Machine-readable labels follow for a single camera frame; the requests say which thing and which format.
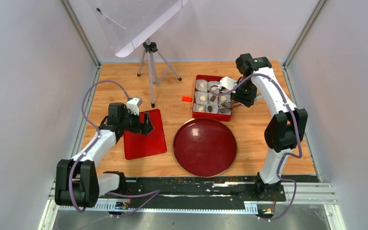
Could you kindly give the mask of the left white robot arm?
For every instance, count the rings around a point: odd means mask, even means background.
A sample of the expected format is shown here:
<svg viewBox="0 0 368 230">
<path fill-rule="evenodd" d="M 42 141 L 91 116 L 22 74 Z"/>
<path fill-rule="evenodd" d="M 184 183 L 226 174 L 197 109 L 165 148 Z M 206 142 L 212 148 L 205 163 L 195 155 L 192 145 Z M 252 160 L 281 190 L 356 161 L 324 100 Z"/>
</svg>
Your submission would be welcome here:
<svg viewBox="0 0 368 230">
<path fill-rule="evenodd" d="M 115 146 L 125 132 L 149 135 L 154 126 L 150 112 L 139 111 L 137 98 L 127 103 L 110 103 L 108 114 L 97 128 L 92 140 L 78 154 L 57 164 L 55 203 L 74 207 L 83 212 L 94 207 L 98 198 L 110 192 L 116 198 L 127 194 L 127 184 L 122 182 L 121 172 L 97 175 L 97 167 L 105 154 Z"/>
</svg>

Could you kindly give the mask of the red box lid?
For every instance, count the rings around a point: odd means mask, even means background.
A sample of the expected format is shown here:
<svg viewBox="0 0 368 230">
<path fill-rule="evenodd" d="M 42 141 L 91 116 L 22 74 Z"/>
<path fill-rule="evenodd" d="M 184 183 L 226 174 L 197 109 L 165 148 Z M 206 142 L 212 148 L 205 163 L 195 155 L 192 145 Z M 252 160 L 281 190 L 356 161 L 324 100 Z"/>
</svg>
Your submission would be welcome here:
<svg viewBox="0 0 368 230">
<path fill-rule="evenodd" d="M 127 160 L 134 160 L 167 152 L 161 112 L 149 110 L 150 122 L 154 129 L 148 134 L 124 133 L 124 153 Z"/>
</svg>

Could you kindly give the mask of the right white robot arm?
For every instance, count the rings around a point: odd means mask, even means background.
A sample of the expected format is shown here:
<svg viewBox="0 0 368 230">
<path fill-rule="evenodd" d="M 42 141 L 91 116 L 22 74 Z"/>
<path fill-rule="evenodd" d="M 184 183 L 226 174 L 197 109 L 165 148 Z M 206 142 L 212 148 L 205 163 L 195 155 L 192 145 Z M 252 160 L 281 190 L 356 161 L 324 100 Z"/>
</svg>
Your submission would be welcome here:
<svg viewBox="0 0 368 230">
<path fill-rule="evenodd" d="M 264 131 L 268 153 L 254 187 L 256 197 L 267 200 L 279 188 L 285 161 L 292 155 L 292 150 L 298 148 L 296 157 L 302 156 L 301 142 L 308 113 L 298 109 L 288 98 L 266 57 L 241 54 L 235 63 L 242 77 L 237 80 L 231 99 L 250 107 L 260 93 L 272 117 Z"/>
</svg>

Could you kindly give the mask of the metal tongs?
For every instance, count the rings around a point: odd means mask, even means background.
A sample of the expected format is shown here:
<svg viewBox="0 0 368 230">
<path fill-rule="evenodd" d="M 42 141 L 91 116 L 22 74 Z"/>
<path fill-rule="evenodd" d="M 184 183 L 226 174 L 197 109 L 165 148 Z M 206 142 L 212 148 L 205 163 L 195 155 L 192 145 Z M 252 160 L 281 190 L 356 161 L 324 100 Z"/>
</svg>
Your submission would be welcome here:
<svg viewBox="0 0 368 230">
<path fill-rule="evenodd" d="M 220 105 L 218 112 L 222 114 L 226 114 L 226 113 L 232 112 L 234 108 L 239 107 L 241 105 L 242 103 L 237 102 L 237 101 L 224 102 Z"/>
</svg>

